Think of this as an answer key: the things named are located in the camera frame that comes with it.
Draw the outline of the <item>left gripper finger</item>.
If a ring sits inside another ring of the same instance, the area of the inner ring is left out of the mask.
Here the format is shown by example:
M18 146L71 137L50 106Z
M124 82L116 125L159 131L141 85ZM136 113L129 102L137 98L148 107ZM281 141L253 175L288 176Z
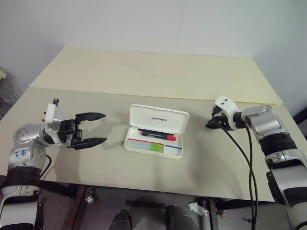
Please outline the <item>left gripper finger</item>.
M84 140L76 140L71 142L71 148L75 150L92 148L96 145L104 143L107 138L88 138Z
M102 113L81 113L75 115L75 123L80 124L82 121L95 121L104 118L106 115Z

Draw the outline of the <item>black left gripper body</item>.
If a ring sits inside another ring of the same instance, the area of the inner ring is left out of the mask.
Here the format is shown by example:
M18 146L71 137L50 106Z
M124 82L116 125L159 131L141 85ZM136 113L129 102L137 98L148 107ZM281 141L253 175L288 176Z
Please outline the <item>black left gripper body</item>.
M58 131L58 137L67 148L81 148L82 131L79 129L79 118L62 120Z

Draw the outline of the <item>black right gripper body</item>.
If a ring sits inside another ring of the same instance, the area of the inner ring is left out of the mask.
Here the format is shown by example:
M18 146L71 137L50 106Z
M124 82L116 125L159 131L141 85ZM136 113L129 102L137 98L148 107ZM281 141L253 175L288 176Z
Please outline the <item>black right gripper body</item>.
M235 130L234 115L235 114L227 115L223 111L221 111L219 114L215 115L214 118L220 121L220 124L223 129L227 131L234 131Z

